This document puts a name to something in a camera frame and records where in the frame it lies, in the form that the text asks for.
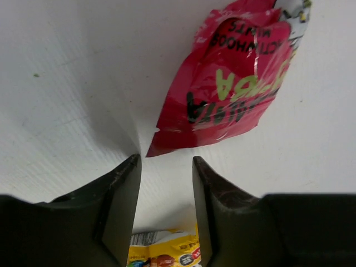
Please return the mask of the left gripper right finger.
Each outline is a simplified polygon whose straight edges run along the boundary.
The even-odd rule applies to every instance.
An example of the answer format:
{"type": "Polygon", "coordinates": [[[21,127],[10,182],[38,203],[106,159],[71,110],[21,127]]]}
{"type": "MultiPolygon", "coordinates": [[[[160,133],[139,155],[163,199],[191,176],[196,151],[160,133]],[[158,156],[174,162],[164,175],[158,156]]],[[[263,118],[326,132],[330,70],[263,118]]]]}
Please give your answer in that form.
{"type": "Polygon", "coordinates": [[[201,157],[192,182],[203,266],[281,266],[283,246],[262,199],[217,174],[201,157]]]}

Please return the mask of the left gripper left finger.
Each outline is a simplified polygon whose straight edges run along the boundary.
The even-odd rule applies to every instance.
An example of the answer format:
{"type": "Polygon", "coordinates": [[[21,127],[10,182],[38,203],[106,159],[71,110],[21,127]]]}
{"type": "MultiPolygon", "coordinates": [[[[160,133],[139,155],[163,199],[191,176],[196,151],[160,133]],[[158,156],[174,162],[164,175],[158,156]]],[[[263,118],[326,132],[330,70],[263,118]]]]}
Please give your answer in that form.
{"type": "Polygon", "coordinates": [[[35,204],[40,251],[52,266],[125,266],[141,181],[141,157],[49,203],[35,204]]]}

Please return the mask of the red pink snack packet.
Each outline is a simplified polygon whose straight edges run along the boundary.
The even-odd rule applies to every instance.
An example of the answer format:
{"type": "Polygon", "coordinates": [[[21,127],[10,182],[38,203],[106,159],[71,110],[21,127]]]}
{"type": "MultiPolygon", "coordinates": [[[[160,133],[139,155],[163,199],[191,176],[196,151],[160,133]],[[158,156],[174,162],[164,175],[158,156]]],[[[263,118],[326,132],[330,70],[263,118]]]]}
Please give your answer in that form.
{"type": "Polygon", "coordinates": [[[256,127],[281,87],[311,8],[311,1],[235,1],[211,11],[168,90],[147,157],[256,127]]]}

